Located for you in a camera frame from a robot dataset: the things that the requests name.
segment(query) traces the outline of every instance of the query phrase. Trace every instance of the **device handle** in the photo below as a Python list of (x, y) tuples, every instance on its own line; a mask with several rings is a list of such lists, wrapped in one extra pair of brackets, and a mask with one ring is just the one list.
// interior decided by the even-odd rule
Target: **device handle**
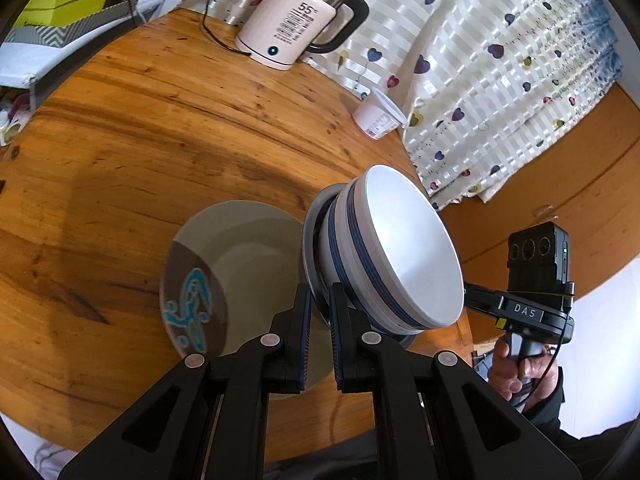
[[(527, 357), (537, 357), (545, 351), (544, 343), (533, 341), (533, 339), (523, 336), (522, 334), (507, 332), (504, 337), (509, 345), (509, 359), (515, 361), (517, 365)], [(517, 406), (526, 399), (533, 387), (531, 379), (521, 377), (519, 372), (518, 378), (520, 382), (522, 382), (522, 389), (511, 397), (510, 403), (512, 406)], [(523, 409), (524, 405), (518, 407), (519, 412), (522, 412)]]
[(342, 4), (346, 5), (353, 11), (353, 17), (338, 31), (333, 39), (326, 43), (311, 43), (306, 48), (308, 52), (313, 54), (326, 54), (332, 52), (355, 32), (355, 30), (364, 23), (369, 15), (369, 6), (364, 0), (342, 0)]

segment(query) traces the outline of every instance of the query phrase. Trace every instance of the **triangular cutout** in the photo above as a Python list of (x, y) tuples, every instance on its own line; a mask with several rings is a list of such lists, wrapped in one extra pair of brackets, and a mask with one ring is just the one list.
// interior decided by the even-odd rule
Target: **triangular cutout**
[(169, 417), (179, 395), (180, 388), (171, 386), (146, 412), (142, 413), (123, 431), (122, 439), (149, 453), (155, 452), (160, 445), (164, 429), (169, 422)]
[(515, 442), (519, 428), (498, 410), (475, 386), (464, 384), (462, 393), (471, 409), (482, 443), (487, 451)]

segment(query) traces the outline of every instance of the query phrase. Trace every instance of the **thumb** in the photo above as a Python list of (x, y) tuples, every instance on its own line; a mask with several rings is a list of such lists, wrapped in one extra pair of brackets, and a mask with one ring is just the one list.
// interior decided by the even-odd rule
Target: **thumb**
[(529, 357), (520, 363), (520, 376), (529, 379), (539, 379), (545, 373), (551, 361), (551, 355), (545, 353), (536, 357)]

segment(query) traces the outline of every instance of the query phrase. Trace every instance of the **beige plate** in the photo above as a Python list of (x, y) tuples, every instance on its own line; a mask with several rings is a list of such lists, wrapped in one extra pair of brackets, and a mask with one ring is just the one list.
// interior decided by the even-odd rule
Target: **beige plate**
[[(172, 241), (160, 284), (162, 321), (181, 356), (213, 358), (269, 331), (293, 307), (302, 224), (262, 202), (232, 200), (193, 216)], [(312, 316), (306, 389), (333, 370), (331, 335)]]

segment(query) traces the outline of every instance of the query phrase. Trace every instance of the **person's hand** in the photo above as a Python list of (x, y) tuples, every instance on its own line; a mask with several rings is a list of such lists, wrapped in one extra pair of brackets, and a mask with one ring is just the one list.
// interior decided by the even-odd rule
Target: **person's hand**
[[(513, 394), (517, 394), (522, 389), (522, 383), (518, 379), (518, 375), (539, 379), (545, 373), (546, 367), (551, 361), (551, 355), (545, 350), (544, 355), (524, 359), (520, 363), (520, 370), (518, 370), (518, 365), (508, 358), (508, 355), (509, 345), (501, 337), (495, 343), (494, 361), (489, 369), (488, 377), (489, 384), (506, 400), (511, 400)], [(545, 380), (536, 390), (536, 393), (525, 404), (524, 409), (530, 410), (541, 400), (550, 396), (558, 385), (558, 377), (558, 363), (555, 362)]]

